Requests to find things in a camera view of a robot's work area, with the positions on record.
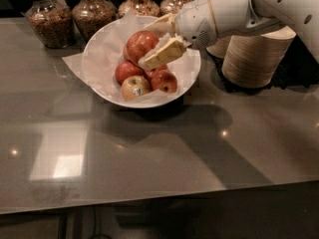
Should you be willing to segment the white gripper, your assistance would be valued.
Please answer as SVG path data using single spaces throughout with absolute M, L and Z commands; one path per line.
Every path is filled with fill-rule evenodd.
M 179 59 L 189 46 L 200 50 L 217 41 L 210 0 L 193 0 L 185 4 L 176 16 L 165 14 L 147 24 L 145 30 L 160 38 L 156 46 L 138 61 L 138 65 L 147 71 Z

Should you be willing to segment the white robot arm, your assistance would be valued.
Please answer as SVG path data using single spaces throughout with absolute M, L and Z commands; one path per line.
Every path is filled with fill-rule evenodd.
M 138 65 L 152 70 L 220 38 L 260 35 L 285 26 L 319 62 L 319 0 L 193 0 L 146 26 L 159 36 L 159 43 L 138 59 Z

